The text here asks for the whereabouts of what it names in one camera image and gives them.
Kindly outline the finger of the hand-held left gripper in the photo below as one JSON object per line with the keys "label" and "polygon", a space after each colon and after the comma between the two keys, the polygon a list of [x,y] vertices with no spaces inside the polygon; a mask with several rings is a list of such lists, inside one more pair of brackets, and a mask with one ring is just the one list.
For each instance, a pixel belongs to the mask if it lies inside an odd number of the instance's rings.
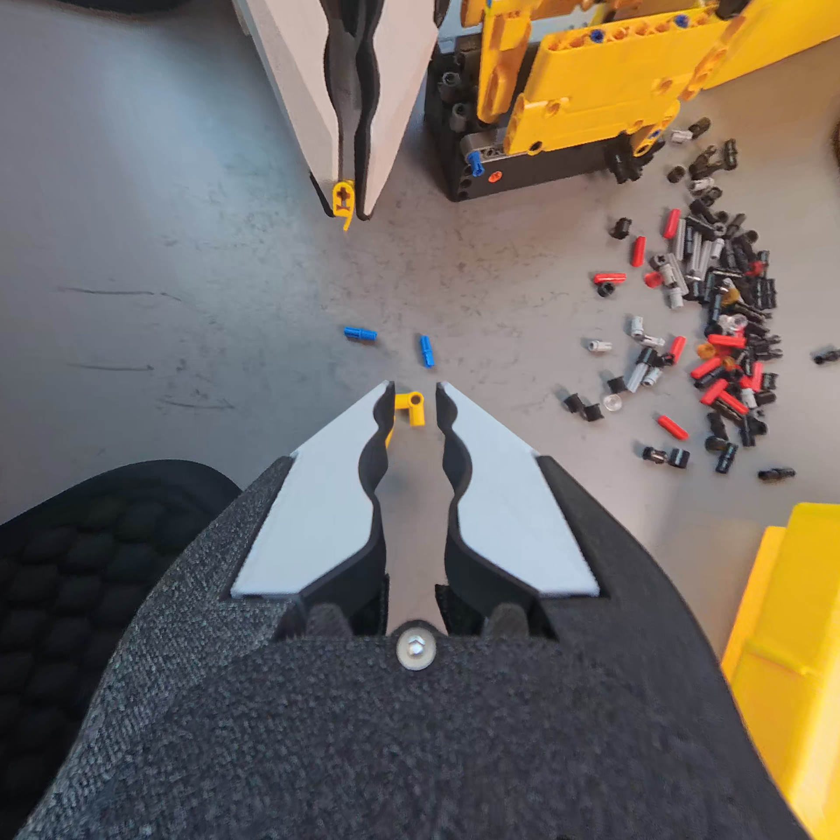
{"label": "finger of the hand-held left gripper", "polygon": [[328,84],[329,2],[234,1],[278,101],[286,110],[311,179],[332,215],[333,184],[342,174],[342,126]]}
{"label": "finger of the hand-held left gripper", "polygon": [[360,120],[354,135],[356,215],[369,219],[392,171],[438,41],[435,1],[362,2],[356,69]]}

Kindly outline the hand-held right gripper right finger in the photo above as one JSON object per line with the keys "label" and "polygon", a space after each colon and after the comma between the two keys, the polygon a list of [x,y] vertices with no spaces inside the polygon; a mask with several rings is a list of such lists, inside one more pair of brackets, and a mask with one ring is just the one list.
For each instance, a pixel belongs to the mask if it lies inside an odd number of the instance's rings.
{"label": "hand-held right gripper right finger", "polygon": [[601,582],[552,488],[550,458],[449,382],[436,385],[453,493],[435,597],[449,636],[556,638]]}

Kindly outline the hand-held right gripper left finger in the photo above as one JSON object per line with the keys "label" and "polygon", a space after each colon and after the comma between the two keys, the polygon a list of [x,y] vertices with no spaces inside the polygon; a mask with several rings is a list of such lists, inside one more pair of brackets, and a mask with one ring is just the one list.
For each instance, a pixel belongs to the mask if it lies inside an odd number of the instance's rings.
{"label": "hand-held right gripper left finger", "polygon": [[281,459],[281,483],[234,574],[233,600],[288,602],[303,623],[333,605],[353,634],[385,634],[390,584],[375,492],[395,397],[394,382],[383,381]]}

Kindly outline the yellow black lego model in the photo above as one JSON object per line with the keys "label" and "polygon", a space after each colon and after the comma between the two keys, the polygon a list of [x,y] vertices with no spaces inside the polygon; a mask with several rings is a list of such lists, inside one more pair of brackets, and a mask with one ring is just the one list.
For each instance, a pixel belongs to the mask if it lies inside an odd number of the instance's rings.
{"label": "yellow black lego model", "polygon": [[748,2],[463,2],[424,118],[453,203],[605,173],[636,182]]}

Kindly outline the yellow divided storage bin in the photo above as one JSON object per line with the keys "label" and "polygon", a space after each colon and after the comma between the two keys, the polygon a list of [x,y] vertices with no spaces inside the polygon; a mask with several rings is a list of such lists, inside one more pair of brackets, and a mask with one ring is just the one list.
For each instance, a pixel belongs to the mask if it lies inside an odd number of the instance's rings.
{"label": "yellow divided storage bin", "polygon": [[766,528],[721,668],[750,738],[812,838],[839,838],[839,506]]}

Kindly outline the pile of small lego pins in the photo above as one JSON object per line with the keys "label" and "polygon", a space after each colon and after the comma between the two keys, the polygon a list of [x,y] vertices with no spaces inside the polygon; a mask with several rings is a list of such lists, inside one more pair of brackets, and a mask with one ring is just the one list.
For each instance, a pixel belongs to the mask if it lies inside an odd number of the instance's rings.
{"label": "pile of small lego pins", "polygon": [[[768,433],[764,408],[776,402],[778,376],[766,365],[784,356],[781,336],[770,325],[778,307],[770,253],[757,248],[758,232],[745,227],[745,214],[717,206],[722,189],[716,175],[738,165],[738,142],[728,138],[708,145],[688,166],[673,166],[667,180],[686,187],[687,204],[667,211],[659,250],[649,248],[644,236],[634,238],[629,263],[648,269],[645,286],[660,289],[672,312],[699,308],[703,341],[689,380],[707,409],[704,448],[720,476],[731,472],[741,449]],[[638,351],[629,372],[607,380],[599,402],[562,395],[567,412],[588,423],[616,413],[624,397],[652,389],[675,369],[689,347],[686,335],[651,334],[642,316],[632,316],[626,332]]]}

